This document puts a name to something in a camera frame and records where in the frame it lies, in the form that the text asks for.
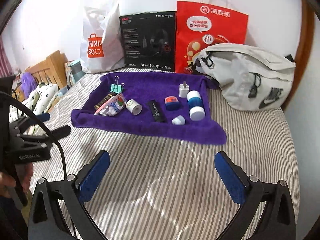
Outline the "pink tube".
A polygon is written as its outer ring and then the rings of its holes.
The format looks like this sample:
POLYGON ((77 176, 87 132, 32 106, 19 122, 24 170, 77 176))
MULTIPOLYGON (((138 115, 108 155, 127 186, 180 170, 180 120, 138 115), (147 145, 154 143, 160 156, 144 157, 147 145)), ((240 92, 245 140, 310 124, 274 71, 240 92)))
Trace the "pink tube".
POLYGON ((94 115, 99 114, 99 112, 100 112, 100 108, 98 108, 98 109, 95 111, 94 115))

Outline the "teal kettle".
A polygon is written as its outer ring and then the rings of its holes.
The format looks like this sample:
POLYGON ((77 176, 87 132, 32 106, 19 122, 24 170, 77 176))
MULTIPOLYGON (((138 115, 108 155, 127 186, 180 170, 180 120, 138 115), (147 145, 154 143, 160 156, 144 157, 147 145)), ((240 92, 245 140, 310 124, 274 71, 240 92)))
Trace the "teal kettle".
POLYGON ((67 83, 69 87, 74 86, 86 73, 82 71, 80 60, 74 60, 67 67, 67 83))

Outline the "striped bed quilt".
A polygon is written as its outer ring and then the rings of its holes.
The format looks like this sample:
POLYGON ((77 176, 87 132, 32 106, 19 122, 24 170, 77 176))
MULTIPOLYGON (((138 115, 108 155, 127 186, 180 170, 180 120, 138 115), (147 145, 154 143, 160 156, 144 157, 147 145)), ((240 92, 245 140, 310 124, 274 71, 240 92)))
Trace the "striped bed quilt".
POLYGON ((286 181, 297 215, 298 163, 282 109, 242 112, 220 90, 208 90, 208 97, 224 145, 72 127, 50 160, 34 164, 31 187, 42 177, 78 173, 106 150, 110 167, 85 208, 108 239, 216 239, 239 208, 215 169, 215 154, 224 151, 248 175, 286 181))

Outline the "white USB wall charger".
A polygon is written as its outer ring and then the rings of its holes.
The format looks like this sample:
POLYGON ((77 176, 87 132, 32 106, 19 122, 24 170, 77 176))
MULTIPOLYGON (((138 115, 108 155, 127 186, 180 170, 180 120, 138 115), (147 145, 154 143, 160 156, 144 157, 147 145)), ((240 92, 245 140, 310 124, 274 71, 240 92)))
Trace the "white USB wall charger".
POLYGON ((179 97, 186 98, 187 94, 189 93, 189 90, 190 90, 189 85, 186 83, 186 81, 183 81, 183 83, 179 85, 179 91, 178 91, 179 97))

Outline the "white Miniso plastic bag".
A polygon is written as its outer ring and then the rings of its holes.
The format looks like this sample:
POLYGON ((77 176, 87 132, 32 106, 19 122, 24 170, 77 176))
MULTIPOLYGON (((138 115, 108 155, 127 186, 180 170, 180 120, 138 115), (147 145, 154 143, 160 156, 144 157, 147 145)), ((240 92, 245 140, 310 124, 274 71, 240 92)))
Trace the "white Miniso plastic bag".
POLYGON ((86 74, 110 72, 125 66, 121 44, 119 0, 103 8, 85 7, 80 63, 86 74))

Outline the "white spotted pillow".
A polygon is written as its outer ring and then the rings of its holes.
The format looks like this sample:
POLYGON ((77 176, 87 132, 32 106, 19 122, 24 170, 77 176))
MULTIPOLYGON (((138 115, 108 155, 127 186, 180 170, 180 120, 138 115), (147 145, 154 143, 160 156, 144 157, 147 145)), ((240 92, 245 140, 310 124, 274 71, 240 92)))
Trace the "white spotted pillow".
POLYGON ((16 94, 21 103, 28 107, 34 114, 47 113, 52 103, 57 98, 59 87, 55 83, 40 82, 25 96, 23 89, 16 89, 16 94))

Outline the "black gold slim bottle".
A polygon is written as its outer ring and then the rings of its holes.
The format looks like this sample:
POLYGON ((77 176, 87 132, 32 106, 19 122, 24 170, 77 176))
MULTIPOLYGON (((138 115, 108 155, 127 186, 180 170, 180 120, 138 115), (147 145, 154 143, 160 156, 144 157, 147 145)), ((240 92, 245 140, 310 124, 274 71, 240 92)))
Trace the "black gold slim bottle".
POLYGON ((116 93, 115 92, 109 92, 106 96, 104 96, 102 98, 102 100, 97 103, 95 106, 94 106, 94 109, 95 110, 98 110, 104 103, 106 103, 108 100, 110 100, 111 98, 113 98, 114 96, 116 96, 116 93))

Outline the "green binder clip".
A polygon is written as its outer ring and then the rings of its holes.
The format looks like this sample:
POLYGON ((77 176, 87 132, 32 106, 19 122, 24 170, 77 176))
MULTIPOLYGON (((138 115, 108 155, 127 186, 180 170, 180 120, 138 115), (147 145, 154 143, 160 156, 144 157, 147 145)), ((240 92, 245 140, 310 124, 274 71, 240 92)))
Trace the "green binder clip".
POLYGON ((111 85, 110 92, 120 93, 123 91, 125 83, 119 83, 119 76, 114 77, 114 83, 111 85))

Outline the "brown wooden door frame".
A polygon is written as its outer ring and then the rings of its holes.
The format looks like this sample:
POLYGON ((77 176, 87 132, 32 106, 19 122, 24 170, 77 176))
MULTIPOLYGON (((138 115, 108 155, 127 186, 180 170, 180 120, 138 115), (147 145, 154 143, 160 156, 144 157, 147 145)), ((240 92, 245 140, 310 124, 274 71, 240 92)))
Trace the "brown wooden door frame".
POLYGON ((314 10, 307 0, 301 0, 301 1, 302 1, 302 25, 300 29, 299 44, 298 44, 298 48, 295 56, 295 63, 296 63, 295 77, 294 77, 291 91, 281 106, 283 111, 285 111, 285 109, 289 105, 291 99, 293 98, 303 78, 304 72, 306 70, 306 67, 310 58, 311 48, 313 44, 313 37, 315 32, 314 10))

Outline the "black headset box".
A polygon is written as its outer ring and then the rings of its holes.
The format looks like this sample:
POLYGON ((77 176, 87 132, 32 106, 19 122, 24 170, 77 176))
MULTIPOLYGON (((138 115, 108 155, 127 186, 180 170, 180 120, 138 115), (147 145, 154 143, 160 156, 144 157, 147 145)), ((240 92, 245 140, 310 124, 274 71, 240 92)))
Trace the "black headset box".
POLYGON ((175 11, 124 15, 119 20, 128 67, 175 71, 175 11))

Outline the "clear candy bottle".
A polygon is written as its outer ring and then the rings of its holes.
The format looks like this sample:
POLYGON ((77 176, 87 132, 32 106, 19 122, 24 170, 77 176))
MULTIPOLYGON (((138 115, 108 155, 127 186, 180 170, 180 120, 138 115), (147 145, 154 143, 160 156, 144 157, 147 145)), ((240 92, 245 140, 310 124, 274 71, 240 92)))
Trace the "clear candy bottle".
POLYGON ((100 107, 100 112, 98 115, 115 116, 125 108, 126 102, 127 100, 123 94, 118 93, 100 107))

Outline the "white blue cream bottle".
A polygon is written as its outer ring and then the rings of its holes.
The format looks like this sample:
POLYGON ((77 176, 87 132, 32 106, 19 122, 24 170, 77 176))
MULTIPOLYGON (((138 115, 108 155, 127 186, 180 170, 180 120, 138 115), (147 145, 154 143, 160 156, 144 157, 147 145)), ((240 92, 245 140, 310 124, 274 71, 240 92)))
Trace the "white blue cream bottle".
POLYGON ((189 106, 189 116, 192 121, 201 121, 206 116, 200 93, 191 90, 187 94, 187 102, 189 106))

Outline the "pink blue vaseline tin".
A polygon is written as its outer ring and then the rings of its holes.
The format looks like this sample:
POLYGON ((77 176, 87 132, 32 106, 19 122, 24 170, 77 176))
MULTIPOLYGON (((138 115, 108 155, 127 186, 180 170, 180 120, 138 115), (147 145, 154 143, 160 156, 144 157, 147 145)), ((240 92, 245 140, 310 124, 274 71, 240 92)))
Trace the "pink blue vaseline tin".
POLYGON ((164 99, 165 108, 167 111, 175 111, 180 108, 180 102, 175 96, 167 96, 164 99))

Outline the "white tape roll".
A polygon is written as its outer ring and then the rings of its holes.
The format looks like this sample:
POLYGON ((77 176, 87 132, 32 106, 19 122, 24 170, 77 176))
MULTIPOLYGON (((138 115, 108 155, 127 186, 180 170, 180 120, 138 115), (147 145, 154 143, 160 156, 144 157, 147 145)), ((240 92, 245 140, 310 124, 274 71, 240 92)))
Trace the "white tape roll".
POLYGON ((133 115, 139 115, 142 111, 142 105, 136 100, 130 99, 126 102, 126 109, 133 115))

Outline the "black case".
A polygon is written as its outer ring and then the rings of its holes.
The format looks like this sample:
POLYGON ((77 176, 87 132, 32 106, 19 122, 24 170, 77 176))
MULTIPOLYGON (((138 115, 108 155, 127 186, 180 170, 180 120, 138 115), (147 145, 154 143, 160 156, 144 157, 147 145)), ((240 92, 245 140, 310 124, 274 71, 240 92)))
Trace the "black case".
POLYGON ((150 100, 148 102, 148 107, 152 113, 153 119, 155 122, 166 122, 165 115, 160 107, 160 104, 156 100, 150 100))

